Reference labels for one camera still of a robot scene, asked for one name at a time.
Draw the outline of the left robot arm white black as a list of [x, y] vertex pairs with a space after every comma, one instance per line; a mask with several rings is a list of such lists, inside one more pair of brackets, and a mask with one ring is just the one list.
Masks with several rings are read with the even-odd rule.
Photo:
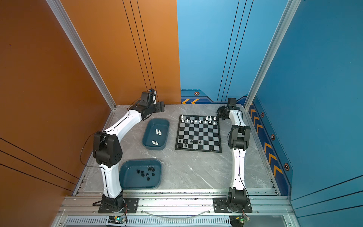
[[123, 156], [121, 140], [135, 125], [153, 113], [161, 112], [164, 112], [164, 103], [157, 101], [157, 92], [154, 89], [149, 89], [142, 92], [140, 99], [114, 125], [94, 134], [93, 157], [101, 169], [104, 184], [100, 213], [118, 213], [125, 207], [119, 179], [119, 163]]

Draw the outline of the black and silver chessboard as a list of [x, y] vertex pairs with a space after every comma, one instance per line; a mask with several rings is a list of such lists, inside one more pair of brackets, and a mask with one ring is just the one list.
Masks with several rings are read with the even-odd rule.
[[214, 152], [221, 153], [222, 152], [222, 144], [221, 144], [221, 133], [220, 133], [220, 125], [219, 119], [216, 116], [216, 125], [213, 125], [213, 115], [212, 116], [212, 124], [209, 124], [209, 120], [207, 124], [204, 124], [206, 116], [203, 115], [183, 115], [184, 123], [181, 122], [181, 115], [179, 116], [179, 123], [177, 127], [177, 136], [175, 149], [176, 150], [187, 150], [187, 151], [201, 151], [201, 152]]

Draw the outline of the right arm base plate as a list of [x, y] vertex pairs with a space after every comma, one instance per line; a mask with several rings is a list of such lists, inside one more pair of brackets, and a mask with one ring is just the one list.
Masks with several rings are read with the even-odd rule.
[[227, 198], [213, 198], [214, 213], [252, 213], [249, 199], [244, 204], [228, 203]]

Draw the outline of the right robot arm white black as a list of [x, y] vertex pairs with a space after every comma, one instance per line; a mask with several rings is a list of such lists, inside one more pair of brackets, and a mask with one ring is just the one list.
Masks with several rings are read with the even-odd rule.
[[221, 120], [232, 122], [227, 136], [228, 147], [233, 158], [232, 181], [227, 194], [226, 205], [230, 212], [251, 213], [252, 205], [244, 178], [244, 161], [249, 146], [251, 128], [243, 120], [243, 113], [237, 106], [236, 98], [229, 98], [227, 105], [217, 110]]

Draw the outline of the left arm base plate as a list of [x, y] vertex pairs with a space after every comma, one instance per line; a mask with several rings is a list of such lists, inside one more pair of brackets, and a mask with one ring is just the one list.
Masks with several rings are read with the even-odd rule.
[[98, 213], [127, 213], [137, 212], [139, 198], [116, 198], [105, 197], [101, 200]]

